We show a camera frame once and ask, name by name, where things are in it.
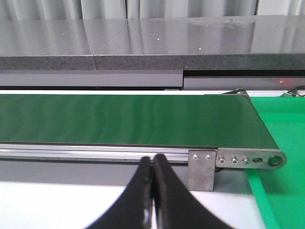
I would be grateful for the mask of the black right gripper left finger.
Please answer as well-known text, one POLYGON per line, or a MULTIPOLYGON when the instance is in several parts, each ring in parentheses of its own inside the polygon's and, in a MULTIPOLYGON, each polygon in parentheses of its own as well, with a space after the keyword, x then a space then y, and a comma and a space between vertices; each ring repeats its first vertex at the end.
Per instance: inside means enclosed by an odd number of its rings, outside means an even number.
POLYGON ((151 161, 143 157, 120 197, 88 228, 149 229, 153 209, 151 187, 151 161))

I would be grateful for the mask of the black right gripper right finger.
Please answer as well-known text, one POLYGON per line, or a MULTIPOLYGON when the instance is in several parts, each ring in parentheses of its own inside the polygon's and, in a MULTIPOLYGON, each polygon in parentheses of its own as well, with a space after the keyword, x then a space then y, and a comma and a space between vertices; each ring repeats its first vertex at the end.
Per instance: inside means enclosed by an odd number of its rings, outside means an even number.
POLYGON ((154 157, 154 194, 159 229, 230 229, 188 191, 166 157, 154 157))

